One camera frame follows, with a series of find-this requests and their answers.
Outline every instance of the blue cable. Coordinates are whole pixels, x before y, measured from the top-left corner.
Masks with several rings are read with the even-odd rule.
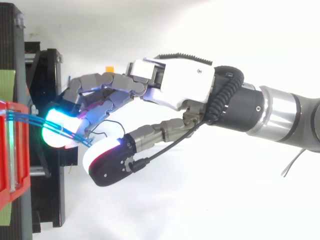
[[[7,119],[7,121],[21,122],[21,123],[31,124],[31,125],[34,125],[34,126],[37,126],[37,127],[40,127],[40,128],[46,128],[46,129],[48,129],[48,130],[50,130],[50,131],[52,131],[52,132],[54,132],[54,133],[56,133],[58,135],[61,135],[61,136],[65,137],[65,138],[68,138],[68,139],[71,139],[71,140],[76,140],[76,141],[82,143],[83,145],[85,145],[88,148],[92,145],[91,143],[88,144],[87,141],[83,141],[81,138],[79,138],[78,135],[75,135],[74,137],[71,137],[69,135],[62,134],[61,131],[57,131],[59,129],[48,127],[48,126],[44,126],[43,124],[40,124],[40,123],[37,123],[37,122],[28,121],[28,120],[23,119],[23,118],[17,118],[17,117],[11,117],[11,116],[7,117],[6,119]]]
[[[27,120],[31,120],[31,121],[36,121],[36,122],[41,122],[43,125],[44,124],[47,124],[48,126],[51,126],[52,128],[55,128],[57,130],[61,130],[62,129],[62,132],[70,135],[70,136],[76,136],[78,139],[80,139],[81,141],[80,142],[86,142],[88,143],[89,145],[92,145],[91,142],[89,142],[87,139],[85,139],[83,136],[81,135],[78,135],[66,128],[62,128],[62,126],[52,122],[52,121],[48,121],[48,120],[45,120],[44,118],[42,117],[38,117],[38,116],[33,116],[33,115],[29,115],[29,114],[25,114],[25,113],[20,113],[20,112],[8,112],[7,115],[10,117],[17,117],[17,118],[21,118],[21,119],[27,119]]]
[[[14,115],[9,115],[9,118],[12,118],[12,119],[16,119],[17,121],[18,120],[24,120],[24,121],[35,121],[35,122],[40,122],[41,123],[41,126],[43,127],[46,127],[44,125],[47,125],[49,126],[50,128],[46,127],[47,129],[55,129],[55,130],[58,130],[58,131],[61,131],[63,133],[66,133],[70,136],[72,136],[74,139],[76,139],[77,141],[79,142],[86,142],[86,143],[89,143],[86,139],[84,139],[82,136],[78,135],[78,134],[75,134],[65,128],[62,128],[61,126],[60,127],[56,127],[56,126],[52,126],[52,124],[50,124],[50,122],[46,122],[46,121],[43,121],[43,120],[34,120],[34,119],[29,119],[28,117],[24,117],[24,116],[14,116]]]
[[[82,144],[84,144],[86,147],[90,147],[89,144],[87,144],[86,142],[83,142],[81,139],[78,139],[78,138],[75,138],[75,137],[71,137],[69,135],[66,135],[66,134],[62,134],[61,132],[55,130],[55,129],[52,129],[51,127],[47,127],[47,126],[43,126],[42,124],[39,124],[39,123],[36,123],[36,122],[32,122],[32,121],[27,121],[27,120],[24,120],[24,119],[20,119],[20,118],[12,118],[12,117],[7,117],[7,121],[15,121],[15,122],[21,122],[21,123],[27,123],[27,124],[31,124],[31,125],[35,125],[37,127],[40,127],[40,128],[46,128],[58,135],[61,135],[63,137],[66,137],[68,139],[71,139],[71,140],[76,140]]]
[[[50,125],[50,126],[54,126],[56,129],[58,130],[61,130],[62,129],[62,126],[56,124],[55,122],[52,122],[52,121],[48,121],[42,117],[38,117],[38,116],[33,116],[33,115],[29,115],[29,114],[25,114],[25,113],[20,113],[20,112],[10,112],[10,113],[7,113],[8,115],[17,115],[17,116],[22,116],[22,117],[25,117],[27,118],[28,120],[30,119],[34,119],[35,121],[39,121],[39,122],[42,122],[42,123],[45,123],[47,125]],[[66,129],[66,128],[63,128],[62,129],[63,132],[65,132],[66,134],[69,134],[69,135],[72,135],[72,136],[78,136],[79,138],[81,138],[83,141],[87,142],[87,143],[90,143],[88,140],[86,140],[84,137]]]

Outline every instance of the cable connector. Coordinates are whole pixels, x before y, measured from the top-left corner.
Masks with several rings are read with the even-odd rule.
[[[136,173],[143,169],[148,163],[150,163],[150,160],[148,157],[146,158],[141,158],[137,161],[130,162],[129,163],[129,168],[131,169],[132,172]]]

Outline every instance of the robotic hand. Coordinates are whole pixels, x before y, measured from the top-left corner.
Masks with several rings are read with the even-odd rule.
[[[246,132],[278,143],[320,152],[320,99],[244,83],[234,67],[185,54],[159,55],[129,63],[126,74],[105,72],[74,78],[51,108],[81,119],[87,137],[110,113],[135,97],[185,110],[183,118],[145,125],[121,139],[91,146],[83,166],[98,186],[114,184],[144,168],[203,124]],[[149,158],[133,156],[159,142],[173,142]]]

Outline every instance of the white backdrop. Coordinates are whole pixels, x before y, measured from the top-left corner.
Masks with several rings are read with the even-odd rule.
[[[317,0],[14,0],[25,39],[57,48],[64,82],[158,54],[183,52],[241,69],[247,83],[318,98]],[[182,116],[135,100],[112,114],[128,132]],[[113,137],[111,123],[101,129]],[[158,144],[143,153],[150,156]],[[203,126],[137,174],[97,187],[65,169],[66,222],[36,240],[318,240],[319,155]]]

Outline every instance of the robotic finger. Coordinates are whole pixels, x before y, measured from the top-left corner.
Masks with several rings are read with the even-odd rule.
[[[144,168],[152,159],[134,160],[136,153],[152,148],[159,142],[177,142],[190,137],[197,120],[184,122],[180,118],[144,125],[121,139],[104,138],[95,143],[83,157],[83,167],[94,182],[101,187],[114,184]]]

